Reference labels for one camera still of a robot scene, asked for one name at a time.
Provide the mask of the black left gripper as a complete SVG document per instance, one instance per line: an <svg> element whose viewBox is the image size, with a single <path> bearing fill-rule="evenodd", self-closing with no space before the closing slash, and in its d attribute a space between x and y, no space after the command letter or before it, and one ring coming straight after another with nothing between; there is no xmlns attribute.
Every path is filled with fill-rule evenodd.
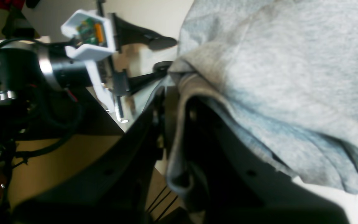
<svg viewBox="0 0 358 224"><path fill-rule="evenodd" d="M121 53L121 48L128 44L144 44L154 51L177 45L177 40L173 37L163 36L153 30L131 24L118 17L115 13L105 13L104 3L106 3L105 0L97 0L97 9L101 17L111 21L112 31L108 32L108 34L112 34L112 41L114 43L113 53ZM154 64L152 73L128 78L126 69L123 69L121 72L116 70L113 55L109 56L107 61L111 71L111 93L114 101L115 115L119 123L129 122L124 114L121 98L128 95L128 93L133 95L152 82L164 78L173 63L173 61L158 62Z"/></svg>

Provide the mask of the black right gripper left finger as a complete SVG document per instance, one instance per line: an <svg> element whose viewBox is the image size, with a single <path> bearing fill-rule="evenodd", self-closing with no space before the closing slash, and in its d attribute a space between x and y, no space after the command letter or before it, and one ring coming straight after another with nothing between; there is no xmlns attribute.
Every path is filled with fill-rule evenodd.
<svg viewBox="0 0 358 224"><path fill-rule="evenodd" d="M18 205L14 224L151 224L145 202L163 158L160 87L135 123L101 158L43 194Z"/></svg>

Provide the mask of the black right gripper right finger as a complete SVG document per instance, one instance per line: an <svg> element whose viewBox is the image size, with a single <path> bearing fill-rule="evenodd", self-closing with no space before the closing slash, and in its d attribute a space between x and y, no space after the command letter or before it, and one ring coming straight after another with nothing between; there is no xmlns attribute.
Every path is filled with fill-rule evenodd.
<svg viewBox="0 0 358 224"><path fill-rule="evenodd" d="M344 210L261 161L198 97L185 104L185 204L205 224L348 224Z"/></svg>

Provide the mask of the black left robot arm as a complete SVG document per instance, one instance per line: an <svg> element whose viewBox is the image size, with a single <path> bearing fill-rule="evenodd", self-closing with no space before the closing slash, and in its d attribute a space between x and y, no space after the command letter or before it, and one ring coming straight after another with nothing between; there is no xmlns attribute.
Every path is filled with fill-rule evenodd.
<svg viewBox="0 0 358 224"><path fill-rule="evenodd" d="M0 212L9 209L6 193L11 162L49 154L77 133L106 136L122 133L127 123L121 98L166 75L169 61L153 72L130 78L117 72L113 54L129 44L158 51L177 40L131 24L115 13L76 10L62 25L65 42L33 37L0 40Z"/></svg>

